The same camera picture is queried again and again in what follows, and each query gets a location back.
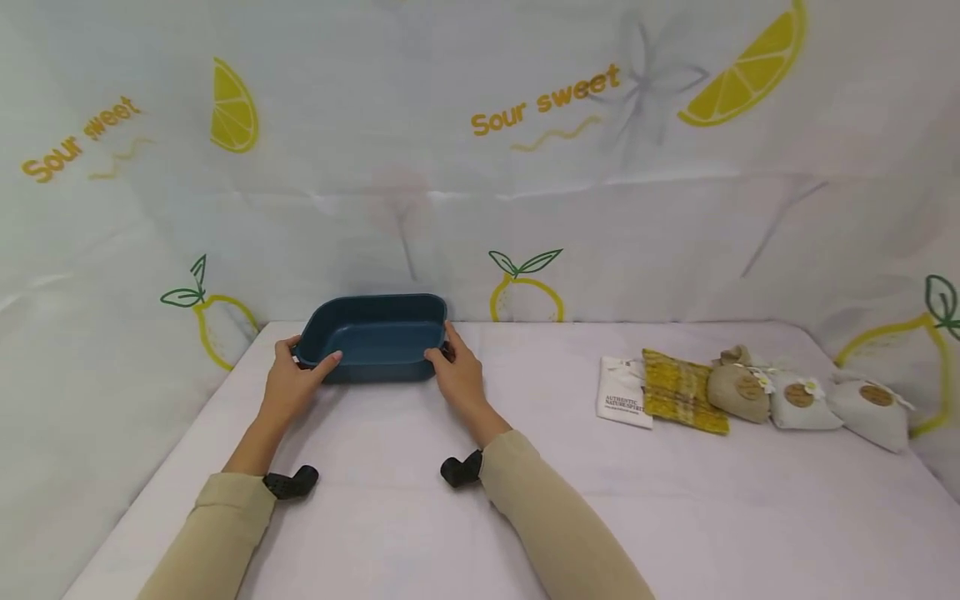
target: white paper packet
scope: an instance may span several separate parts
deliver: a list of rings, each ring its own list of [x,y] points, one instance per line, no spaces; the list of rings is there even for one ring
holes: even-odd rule
[[[628,425],[654,428],[654,418],[643,412],[643,359],[600,359],[597,417]]]

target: white tablecloth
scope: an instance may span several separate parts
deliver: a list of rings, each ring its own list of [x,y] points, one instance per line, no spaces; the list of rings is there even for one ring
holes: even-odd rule
[[[207,403],[68,600],[130,600],[210,472],[256,414],[268,325]],[[746,344],[826,380],[829,359],[785,324],[461,324],[491,403],[604,518],[659,600],[883,600],[960,594],[960,505],[912,454],[846,429],[785,432],[731,419],[729,437],[657,420],[600,420],[601,355],[653,348],[707,363]],[[475,449],[436,383],[329,387],[274,471],[315,466],[309,500],[280,505],[241,598],[543,598],[510,525],[480,488],[453,492],[447,456]]]

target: white wall fabric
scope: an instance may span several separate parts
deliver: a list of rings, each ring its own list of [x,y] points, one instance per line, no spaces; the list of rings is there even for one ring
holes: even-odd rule
[[[0,591],[59,597],[256,324],[349,294],[800,324],[918,406],[960,497],[957,22],[949,0],[0,9]],[[778,59],[738,61],[778,23]],[[678,116],[711,89],[735,116]]]

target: yellow plaid sachet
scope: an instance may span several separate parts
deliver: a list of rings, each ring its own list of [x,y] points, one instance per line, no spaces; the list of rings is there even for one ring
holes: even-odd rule
[[[727,415],[707,402],[710,367],[688,363],[647,348],[643,349],[646,387],[643,412],[674,420],[702,431],[727,435]]]

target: blue tray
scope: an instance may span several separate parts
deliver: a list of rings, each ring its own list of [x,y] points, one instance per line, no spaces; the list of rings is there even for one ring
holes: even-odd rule
[[[444,342],[445,319],[446,302],[433,294],[338,298],[313,313],[294,355],[312,369],[341,350],[326,383],[422,381],[434,375],[423,351]]]

